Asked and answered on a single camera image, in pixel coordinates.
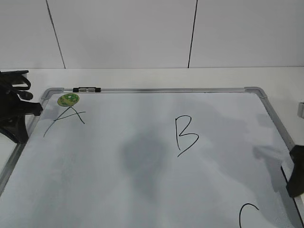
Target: white table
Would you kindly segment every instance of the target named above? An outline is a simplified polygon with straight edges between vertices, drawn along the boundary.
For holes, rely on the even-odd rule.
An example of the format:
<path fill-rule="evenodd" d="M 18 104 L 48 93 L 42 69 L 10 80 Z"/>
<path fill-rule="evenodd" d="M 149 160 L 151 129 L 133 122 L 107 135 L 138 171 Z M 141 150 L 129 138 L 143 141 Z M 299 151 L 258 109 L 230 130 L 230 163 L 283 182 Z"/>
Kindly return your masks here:
<path fill-rule="evenodd" d="M 192 69 L 29 69 L 33 102 L 50 87 L 101 88 L 229 88 L 264 89 L 296 144 L 304 145 L 304 120 L 297 116 L 304 100 L 304 67 L 192 68 Z M 0 135 L 0 167 L 15 144 Z"/>

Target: black clip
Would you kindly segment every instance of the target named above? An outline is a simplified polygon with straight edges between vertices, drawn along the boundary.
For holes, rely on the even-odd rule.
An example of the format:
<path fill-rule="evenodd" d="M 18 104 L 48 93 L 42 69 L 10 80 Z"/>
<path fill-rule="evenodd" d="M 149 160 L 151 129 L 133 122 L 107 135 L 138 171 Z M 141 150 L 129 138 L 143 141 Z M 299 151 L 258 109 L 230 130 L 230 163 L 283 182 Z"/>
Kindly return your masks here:
<path fill-rule="evenodd" d="M 100 93 L 101 88 L 98 87 L 78 87 L 78 88 L 73 88 L 73 93 L 78 93 L 78 92 L 95 92 L 95 93 Z"/>
<path fill-rule="evenodd" d="M 304 146 L 294 146 L 290 157 L 294 162 L 294 169 L 286 189 L 289 196 L 294 198 L 304 193 Z"/>
<path fill-rule="evenodd" d="M 28 70 L 0 72 L 0 133 L 15 143 L 26 143 L 29 139 L 25 126 L 25 115 L 38 116 L 42 112 L 40 103 L 31 103 L 33 94 L 26 92 L 31 87 L 24 77 Z"/>

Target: whiteboard frame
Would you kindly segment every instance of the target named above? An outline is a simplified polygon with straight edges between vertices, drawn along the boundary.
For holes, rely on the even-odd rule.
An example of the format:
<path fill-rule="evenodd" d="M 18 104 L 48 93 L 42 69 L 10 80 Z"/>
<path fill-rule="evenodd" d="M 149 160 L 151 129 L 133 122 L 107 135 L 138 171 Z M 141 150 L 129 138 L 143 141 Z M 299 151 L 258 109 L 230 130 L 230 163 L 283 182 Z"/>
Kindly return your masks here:
<path fill-rule="evenodd" d="M 270 118 L 272 119 L 273 123 L 275 124 L 277 130 L 279 131 L 283 141 L 285 142 L 289 151 L 295 146 L 295 143 L 291 136 L 289 135 L 288 131 L 284 127 L 283 123 L 281 122 L 280 118 L 276 114 L 275 110 L 273 109 L 272 105 L 270 104 L 268 97 L 264 90 L 260 87 L 252 86 L 252 87 L 244 87 L 244 88 L 164 88 L 164 89 L 101 89 L 100 92 L 91 92 L 92 90 L 87 89 L 86 92 L 77 92 L 78 94 L 123 94 L 123 93 L 253 93 L 256 94 L 261 102 L 263 103 L 266 111 L 268 112 Z M 73 89 L 71 88 L 62 88 L 62 87 L 54 87 L 47 89 L 40 100 L 41 106 L 44 109 L 48 104 L 49 99 L 54 94 L 63 94 L 63 93 L 71 93 Z M 32 116 L 28 122 L 27 130 L 28 136 L 32 134 L 34 131 L 36 124 L 38 123 L 40 116 Z M 18 143 L 14 148 L 11 156 L 9 157 L 7 163 L 5 164 L 4 168 L 0 174 L 0 197 L 2 192 L 5 189 L 5 186 L 12 174 L 18 159 L 25 147 L 26 143 L 21 144 Z M 281 170 L 285 177 L 285 180 L 289 179 L 291 176 L 291 172 L 293 169 L 293 162 L 291 158 L 282 164 Z M 297 208 L 298 214 L 300 216 L 302 226 L 304 227 L 303 219 L 304 219 L 304 204 L 301 197 L 293 198 L 295 207 Z"/>

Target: green magnet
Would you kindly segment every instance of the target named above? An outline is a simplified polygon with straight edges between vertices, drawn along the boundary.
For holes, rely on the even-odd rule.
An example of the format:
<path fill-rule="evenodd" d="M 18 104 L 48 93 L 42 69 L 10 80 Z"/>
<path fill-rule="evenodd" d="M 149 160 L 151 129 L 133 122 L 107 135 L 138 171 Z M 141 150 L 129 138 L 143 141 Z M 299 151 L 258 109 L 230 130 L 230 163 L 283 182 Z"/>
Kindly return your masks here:
<path fill-rule="evenodd" d="M 62 107 L 71 107 L 79 101 L 79 96 L 77 94 L 64 94 L 58 98 L 58 105 Z"/>

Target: whiteboard surface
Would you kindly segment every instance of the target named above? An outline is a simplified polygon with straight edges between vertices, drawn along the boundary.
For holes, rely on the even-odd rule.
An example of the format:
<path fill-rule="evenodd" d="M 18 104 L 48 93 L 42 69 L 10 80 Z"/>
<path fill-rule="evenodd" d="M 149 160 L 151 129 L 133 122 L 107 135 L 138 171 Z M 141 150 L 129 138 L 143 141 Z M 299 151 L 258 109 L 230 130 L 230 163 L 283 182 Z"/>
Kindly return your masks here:
<path fill-rule="evenodd" d="M 0 198 L 1 227 L 301 227 L 282 138 L 254 94 L 54 95 Z M 180 157 L 175 119 L 198 141 Z M 188 123 L 178 119 L 178 133 Z M 193 135 L 178 137 L 181 150 Z"/>

